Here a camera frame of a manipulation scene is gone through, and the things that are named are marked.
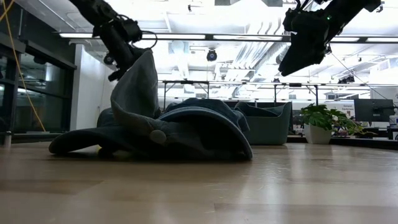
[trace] ceiling light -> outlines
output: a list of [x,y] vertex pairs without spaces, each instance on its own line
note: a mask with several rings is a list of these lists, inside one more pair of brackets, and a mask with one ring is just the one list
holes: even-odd
[[[92,39],[93,34],[91,33],[59,33],[62,38],[69,39]],[[158,40],[204,40],[205,35],[203,34],[157,34]],[[156,36],[154,34],[142,35],[143,40],[154,40]]]
[[[361,85],[362,84],[348,84],[348,85],[345,85],[345,86],[361,86]],[[328,86],[341,86],[341,85],[339,85],[339,83],[337,83],[337,84],[329,83]]]
[[214,35],[215,40],[268,40],[268,41],[280,41],[281,36],[269,36],[269,35]]
[[93,37],[91,33],[59,33],[62,38],[69,39],[90,39]]
[[397,42],[398,37],[370,37],[366,40],[367,42]]
[[359,37],[334,37],[331,42],[357,42]]
[[208,47],[205,46],[189,46],[189,50],[202,50],[202,51],[206,51],[208,50]]
[[[154,34],[142,35],[143,40],[154,40],[156,37]],[[205,35],[201,34],[157,34],[158,40],[204,40]]]
[[25,90],[23,88],[18,88],[18,93],[28,93],[30,95],[39,95],[40,93],[30,91],[30,90]]
[[209,84],[242,85],[243,82],[209,82]]

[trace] potted plant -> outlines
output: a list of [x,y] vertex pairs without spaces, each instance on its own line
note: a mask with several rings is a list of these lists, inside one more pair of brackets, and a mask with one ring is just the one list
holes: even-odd
[[314,104],[301,109],[304,118],[304,135],[310,144],[329,144],[333,127],[339,127],[349,135],[362,133],[363,127],[336,109]]

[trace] computer monitor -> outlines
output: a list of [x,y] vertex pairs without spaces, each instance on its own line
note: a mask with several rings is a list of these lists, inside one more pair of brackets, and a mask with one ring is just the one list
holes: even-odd
[[392,100],[355,99],[355,120],[389,122],[394,115],[394,102]]

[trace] white pot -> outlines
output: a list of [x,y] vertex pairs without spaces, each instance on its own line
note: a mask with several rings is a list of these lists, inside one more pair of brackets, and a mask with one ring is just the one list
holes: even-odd
[[310,144],[329,144],[331,130],[326,131],[323,128],[304,124],[304,135]]

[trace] blue-gray towel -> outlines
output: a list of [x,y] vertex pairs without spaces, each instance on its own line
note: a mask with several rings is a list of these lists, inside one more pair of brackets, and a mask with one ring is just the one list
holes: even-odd
[[92,145],[131,151],[148,159],[252,159],[242,131],[246,118],[220,100],[188,99],[161,114],[158,79],[151,51],[120,79],[98,127],[71,131],[51,143],[63,154]]

